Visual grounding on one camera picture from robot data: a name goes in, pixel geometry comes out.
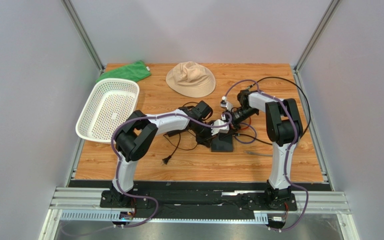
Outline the black Mercury network switch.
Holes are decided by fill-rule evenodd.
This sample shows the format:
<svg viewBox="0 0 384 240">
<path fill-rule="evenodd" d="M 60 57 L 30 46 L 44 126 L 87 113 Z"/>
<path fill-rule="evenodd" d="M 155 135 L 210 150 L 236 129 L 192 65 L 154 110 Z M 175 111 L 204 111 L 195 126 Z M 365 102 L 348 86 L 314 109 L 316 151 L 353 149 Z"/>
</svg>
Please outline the black Mercury network switch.
<svg viewBox="0 0 384 240">
<path fill-rule="evenodd" d="M 210 145 L 211 152 L 231 153 L 234 151 L 233 136 L 228 133 L 218 133 Z"/>
</svg>

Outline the black power adapter with cord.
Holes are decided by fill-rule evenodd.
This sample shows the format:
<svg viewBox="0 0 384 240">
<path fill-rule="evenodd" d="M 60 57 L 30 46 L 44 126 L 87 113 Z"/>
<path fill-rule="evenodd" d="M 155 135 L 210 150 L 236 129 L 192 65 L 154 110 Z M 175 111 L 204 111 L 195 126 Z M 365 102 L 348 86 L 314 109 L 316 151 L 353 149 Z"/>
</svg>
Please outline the black power adapter with cord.
<svg viewBox="0 0 384 240">
<path fill-rule="evenodd" d="M 204 124 L 213 123 L 212 120 L 208 121 L 208 119 L 213 116 L 214 110 L 202 100 L 200 102 L 195 102 L 195 101 L 186 102 L 179 109 L 186 110 L 186 113 L 190 117 L 193 117 L 195 120 L 200 121 L 201 123 L 204 123 Z M 180 143 L 182 141 L 182 134 L 184 132 L 187 132 L 188 134 L 190 134 L 195 140 L 195 145 L 193 147 L 191 148 L 180 147 Z M 174 147 L 174 150 L 172 151 L 172 153 L 162 159 L 162 163 L 164 165 L 168 164 L 168 162 L 173 157 L 173 155 L 177 152 L 177 150 L 192 151 L 192 150 L 195 150 L 199 145 L 201 145 L 196 142 L 196 136 L 192 131 L 192 124 L 189 125 L 185 130 L 169 131 L 168 133 L 165 133 L 163 137 Z"/>
</svg>

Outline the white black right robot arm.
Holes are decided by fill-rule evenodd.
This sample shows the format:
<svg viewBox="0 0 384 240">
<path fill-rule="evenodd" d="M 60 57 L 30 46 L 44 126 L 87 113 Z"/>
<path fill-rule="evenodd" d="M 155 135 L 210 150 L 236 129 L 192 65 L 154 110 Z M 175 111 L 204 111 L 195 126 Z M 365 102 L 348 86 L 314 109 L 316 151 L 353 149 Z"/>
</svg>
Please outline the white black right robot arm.
<svg viewBox="0 0 384 240">
<path fill-rule="evenodd" d="M 272 142 L 272 167 L 264 191 L 264 203 L 278 209 L 292 198 L 291 165 L 295 148 L 303 133 L 297 102 L 293 98 L 280 99 L 262 91 L 242 90 L 237 95 L 240 107 L 231 111 L 232 132 L 240 123 L 259 112 L 265 113 L 266 132 Z"/>
</svg>

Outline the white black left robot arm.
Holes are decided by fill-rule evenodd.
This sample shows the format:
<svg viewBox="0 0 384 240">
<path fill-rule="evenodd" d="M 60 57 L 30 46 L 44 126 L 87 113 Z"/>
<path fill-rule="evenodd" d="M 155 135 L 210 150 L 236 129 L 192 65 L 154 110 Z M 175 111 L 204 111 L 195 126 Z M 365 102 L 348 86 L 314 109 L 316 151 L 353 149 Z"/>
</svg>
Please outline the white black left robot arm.
<svg viewBox="0 0 384 240">
<path fill-rule="evenodd" d="M 117 166 L 110 189 L 101 194 L 100 206 L 125 208 L 139 198 L 132 193 L 138 161 L 147 154 L 156 136 L 190 130 L 198 144 L 208 145 L 215 127 L 212 121 L 206 122 L 206 119 L 212 113 L 213 109 L 204 101 L 161 114 L 134 111 L 111 137 Z"/>
</svg>

